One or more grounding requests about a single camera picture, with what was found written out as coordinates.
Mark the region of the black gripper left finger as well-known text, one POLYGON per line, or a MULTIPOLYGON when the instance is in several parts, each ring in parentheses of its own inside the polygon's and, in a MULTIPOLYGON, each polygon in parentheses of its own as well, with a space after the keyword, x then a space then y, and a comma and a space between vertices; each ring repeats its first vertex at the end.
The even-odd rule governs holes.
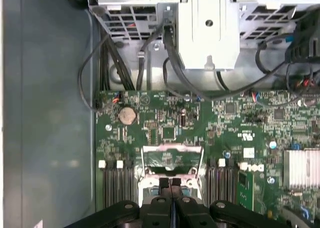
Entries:
POLYGON ((159 195, 139 206, 123 200, 67 227, 170 227, 172 197, 169 179, 159 179, 159 195))

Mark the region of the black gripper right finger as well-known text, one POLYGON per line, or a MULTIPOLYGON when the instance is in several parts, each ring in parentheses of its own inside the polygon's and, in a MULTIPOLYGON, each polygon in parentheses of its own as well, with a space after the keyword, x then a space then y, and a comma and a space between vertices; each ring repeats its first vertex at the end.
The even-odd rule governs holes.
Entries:
POLYGON ((172 197, 180 227, 287 227, 286 224, 224 200, 209 207, 185 196, 181 179, 172 179, 172 197))

